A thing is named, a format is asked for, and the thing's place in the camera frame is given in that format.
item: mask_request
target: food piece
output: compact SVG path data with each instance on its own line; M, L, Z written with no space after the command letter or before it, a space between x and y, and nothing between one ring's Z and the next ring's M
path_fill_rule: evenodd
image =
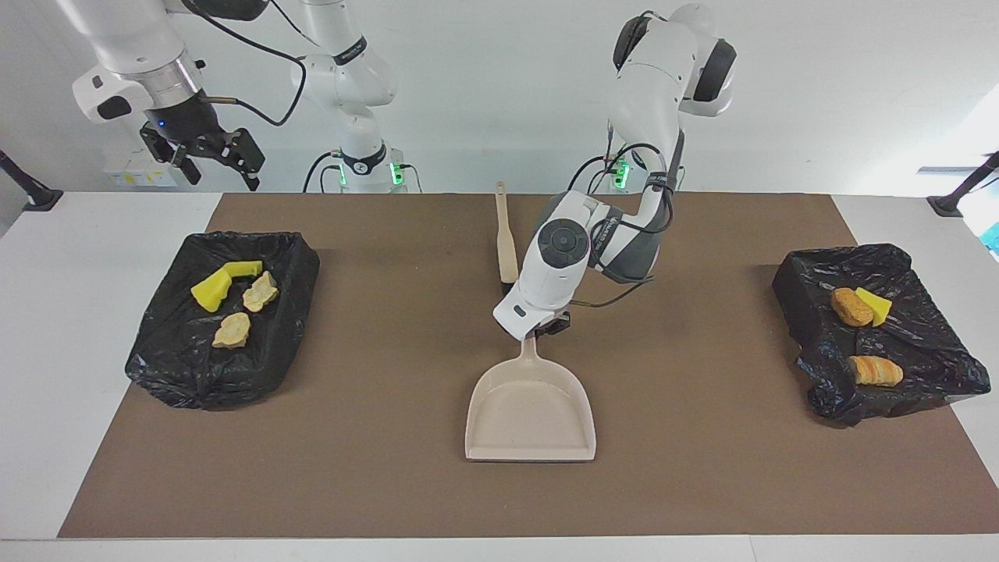
M229 294L229 287L233 285L233 278L225 269L220 269L209 275L204 281L191 287L191 294L194 300L202 308L209 312L219 310L222 300Z
M257 277L264 271L264 262L257 261L231 261L222 265L229 273L230 277Z
M866 326L874 320L874 310L846 287L832 292L832 309L844 324L854 328Z
M857 384L895 386L902 382L902 368L883 357L854 355L846 360Z
M222 319L222 325L215 332L212 347L226 349L244 347L248 337L250 337L250 316L246 312L237 312Z
M856 293L860 300L864 301L867 306L871 307L871 310L874 313L874 324L872 325L880 326L881 324L884 324L885 319L888 318L888 312L891 311L891 301L886 298L879 297L863 287L859 287L856 290Z
M243 306L250 312L260 312L264 305L278 297L278 284L270 271L265 271L253 285L243 293Z

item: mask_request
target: wooden spatula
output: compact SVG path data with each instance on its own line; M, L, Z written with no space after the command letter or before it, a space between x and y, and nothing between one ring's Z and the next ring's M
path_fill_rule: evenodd
M509 230L509 217L506 214L506 186L497 182L497 258L499 259L499 281L505 295L516 282L516 247L513 246L513 233Z

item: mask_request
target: dustpan handle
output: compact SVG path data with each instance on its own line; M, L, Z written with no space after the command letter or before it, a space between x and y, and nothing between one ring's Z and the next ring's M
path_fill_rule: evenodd
M523 338L520 342L521 359L537 359L537 338L533 334Z

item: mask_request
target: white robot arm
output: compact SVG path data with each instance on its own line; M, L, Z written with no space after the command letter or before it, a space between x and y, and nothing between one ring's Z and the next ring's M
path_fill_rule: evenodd
M164 0L57 2L97 55L97 65L73 83L77 104L91 121L143 112L148 122L139 134L158 161L179 167L195 184L201 173L188 157L211 158L257 189L264 154L248 130L223 130L215 109L201 99L202 65L170 25ZM171 4L183 9L178 0ZM214 17L252 20L267 0L200 0L198 6Z
M668 20L653 12L629 20L614 49L617 78L610 121L649 171L638 212L626 215L575 191L556 195L538 219L522 273L493 315L523 340L557 320L587 267L617 283L642 284L672 220L671 196L683 151L678 112L714 116L731 100L735 51L714 36L710 11L699 4Z
M396 97L396 77L368 49L347 0L300 0L309 35L327 53L305 57L305 96L333 118L347 186L356 192L388 192L395 184L392 148L382 138L371 107ZM292 80L299 85L301 76Z

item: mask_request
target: yellow sponge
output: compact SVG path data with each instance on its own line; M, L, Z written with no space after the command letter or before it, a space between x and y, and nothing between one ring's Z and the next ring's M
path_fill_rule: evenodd
M191 294L194 295L194 300L198 301L202 308L209 312L215 312L219 310L223 299L229 294L229 287L232 285L233 277L223 267L209 275L201 283L191 287Z
M264 262L231 261L223 264L222 269L225 269L230 277L257 277L264 271Z
M875 295L874 293L860 287L856 290L857 296L860 300L867 303L867 306L874 310L874 322L871 326L880 326L884 324L886 318L888 318L888 312L891 311L891 301L882 297Z

